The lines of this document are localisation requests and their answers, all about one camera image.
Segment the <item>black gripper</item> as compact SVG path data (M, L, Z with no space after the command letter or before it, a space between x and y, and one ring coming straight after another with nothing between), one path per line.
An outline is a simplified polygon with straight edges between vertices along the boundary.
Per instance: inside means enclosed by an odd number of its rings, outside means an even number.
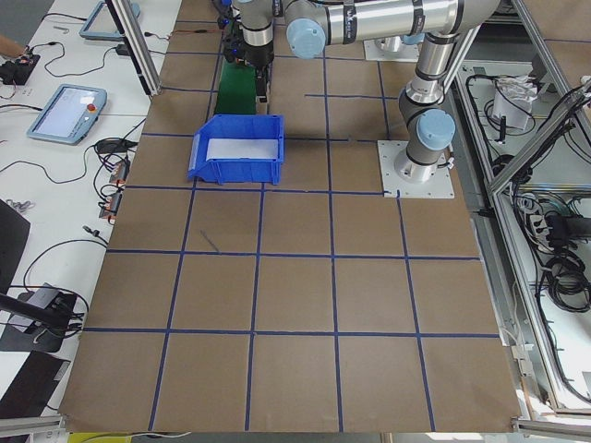
M247 62L255 68L256 96L259 102L268 101L269 65L273 59L273 41L262 46L247 45Z
M227 29L223 37L223 56L227 63L243 63L245 60L242 30Z

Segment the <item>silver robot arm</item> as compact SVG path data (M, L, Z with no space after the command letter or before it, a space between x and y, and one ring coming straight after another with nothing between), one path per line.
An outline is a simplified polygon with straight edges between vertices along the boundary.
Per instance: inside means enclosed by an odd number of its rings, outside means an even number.
M457 39L497 9L496 1L234 1L246 60L264 71L273 59L273 21L283 18L292 53L319 56L330 45L423 35L415 75L401 90L399 109L409 141L394 161L397 174L425 183L452 143L453 119L440 108Z

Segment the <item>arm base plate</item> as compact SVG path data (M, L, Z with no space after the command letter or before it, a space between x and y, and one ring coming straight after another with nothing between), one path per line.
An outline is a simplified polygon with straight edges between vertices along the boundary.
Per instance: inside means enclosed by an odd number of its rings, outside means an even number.
M377 142L383 196L386 198L455 197L450 170L440 168L446 159L443 153L432 165L418 165L406 155L405 140L379 140Z
M405 44L400 37L364 41L365 58L369 61L415 63L419 57L417 44Z

